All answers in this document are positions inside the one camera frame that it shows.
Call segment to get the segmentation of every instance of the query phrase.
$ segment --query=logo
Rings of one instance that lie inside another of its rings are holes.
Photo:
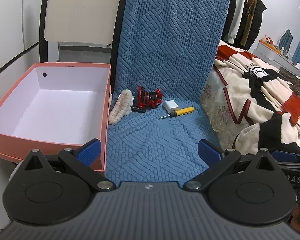
[[[153,189],[153,188],[154,188],[154,186],[153,186],[153,185],[151,185],[151,184],[148,184],[148,185],[145,185],[145,188],[146,188],[147,190],[150,190],[150,189]]]
[[[296,177],[296,176],[290,177],[289,175],[286,175],[286,177],[290,182],[300,183],[300,177]]]
[[[253,75],[256,78],[263,78],[268,76],[267,72],[265,72],[262,68],[258,67],[257,65],[251,63],[251,67],[245,65],[245,69],[249,71],[251,75]]]

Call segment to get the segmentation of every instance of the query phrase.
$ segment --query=dresser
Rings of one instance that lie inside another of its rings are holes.
[[[283,67],[296,76],[300,75],[300,70],[295,65],[261,42],[259,42],[257,48],[254,49],[253,54],[278,69]]]

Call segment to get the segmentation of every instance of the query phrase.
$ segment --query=brown patterned fabric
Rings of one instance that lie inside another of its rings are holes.
[[[300,87],[300,79],[297,78],[294,74],[290,73],[284,68],[280,68],[279,73],[282,75],[283,80],[290,81],[295,86]]]
[[[254,11],[256,10],[257,2],[258,2],[258,0],[249,0],[248,1],[248,7],[249,7],[249,9],[247,11],[248,16],[247,16],[246,26],[243,31],[243,36],[240,41],[240,44],[242,46],[246,46],[248,36],[250,33],[250,29],[251,29],[251,25],[252,25]]]
[[[298,79],[294,74],[290,73],[284,68],[280,68],[279,73],[283,77],[283,80],[290,82],[289,87],[298,97],[300,97],[300,79]]]

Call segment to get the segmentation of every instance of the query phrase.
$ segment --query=blanket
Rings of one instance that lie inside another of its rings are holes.
[[[294,74],[290,73],[288,70],[284,68],[280,68],[279,73],[282,75],[283,80],[286,80],[288,82],[291,90],[298,97],[300,97],[300,77],[295,76]]]
[[[232,121],[244,125],[233,148],[242,154],[261,147],[300,154],[300,97],[277,68],[223,41],[213,68]]]

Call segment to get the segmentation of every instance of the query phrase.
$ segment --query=pink box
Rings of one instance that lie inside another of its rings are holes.
[[[18,163],[31,149],[57,154],[93,138],[101,154],[91,165],[104,174],[110,64],[36,63],[0,101],[0,157]]]

